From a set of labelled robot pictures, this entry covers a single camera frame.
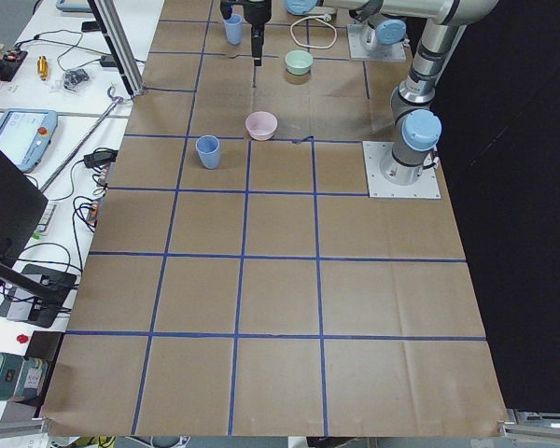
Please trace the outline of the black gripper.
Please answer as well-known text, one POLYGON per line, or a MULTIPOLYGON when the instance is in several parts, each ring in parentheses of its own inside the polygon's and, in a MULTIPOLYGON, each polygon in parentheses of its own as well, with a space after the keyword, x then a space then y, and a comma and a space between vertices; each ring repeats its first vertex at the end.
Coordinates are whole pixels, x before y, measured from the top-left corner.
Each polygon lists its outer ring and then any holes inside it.
POLYGON ((231 17, 234 7, 242 7, 244 18, 251 25, 251 54, 255 67, 262 65, 265 25, 271 20, 271 0, 220 0, 219 9, 224 20, 231 17))

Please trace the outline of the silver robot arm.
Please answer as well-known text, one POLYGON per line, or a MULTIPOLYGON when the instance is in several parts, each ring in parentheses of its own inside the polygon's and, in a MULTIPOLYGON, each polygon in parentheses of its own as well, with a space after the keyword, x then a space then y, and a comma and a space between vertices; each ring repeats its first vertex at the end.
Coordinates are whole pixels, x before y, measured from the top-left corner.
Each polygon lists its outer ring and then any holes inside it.
POLYGON ((367 19, 355 19, 348 30, 354 33, 349 36, 350 43, 373 51, 401 42, 406 35, 406 20, 403 16, 377 13, 367 19))
POLYGON ((479 21, 497 5, 496 1, 464 0, 377 0, 377 1, 286 1, 293 15, 305 15, 316 7, 342 8, 350 16, 372 26, 376 35, 388 17, 425 18, 426 25, 416 47, 408 76, 391 96, 395 121, 395 141, 380 161, 383 177, 389 182, 408 186, 427 168, 424 160, 436 148, 441 122, 429 106, 435 96, 435 84, 460 29, 479 21))

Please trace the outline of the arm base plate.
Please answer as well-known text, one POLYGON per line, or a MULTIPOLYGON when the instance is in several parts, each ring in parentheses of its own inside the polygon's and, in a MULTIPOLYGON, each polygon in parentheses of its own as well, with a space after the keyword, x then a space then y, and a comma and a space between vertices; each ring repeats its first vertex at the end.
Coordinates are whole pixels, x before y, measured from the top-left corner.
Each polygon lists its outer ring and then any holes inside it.
POLYGON ((350 59, 353 61, 405 62, 407 60, 402 42, 392 45, 380 43, 368 24, 347 26, 350 59))
POLYGON ((381 170, 381 160, 391 153, 392 142, 363 141, 363 159, 371 198, 439 200, 440 187, 434 166, 421 168, 419 176, 409 185, 391 182, 381 170))

